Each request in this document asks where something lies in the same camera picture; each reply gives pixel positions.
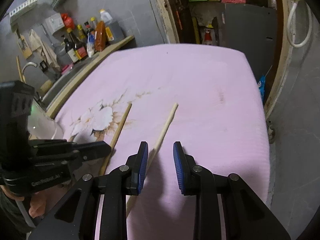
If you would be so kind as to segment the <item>person's left hand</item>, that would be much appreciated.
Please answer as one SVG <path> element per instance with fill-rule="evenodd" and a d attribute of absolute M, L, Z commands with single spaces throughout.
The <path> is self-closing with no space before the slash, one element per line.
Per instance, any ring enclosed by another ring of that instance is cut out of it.
<path fill-rule="evenodd" d="M 45 215 L 71 188 L 71 180 L 51 187 L 49 189 L 33 193 L 31 195 L 30 207 L 27 213 L 31 218 Z M 23 201 L 25 197 L 14 195 L 6 186 L 1 185 L 1 211 L 8 218 L 17 218 L 20 215 L 16 201 Z"/>

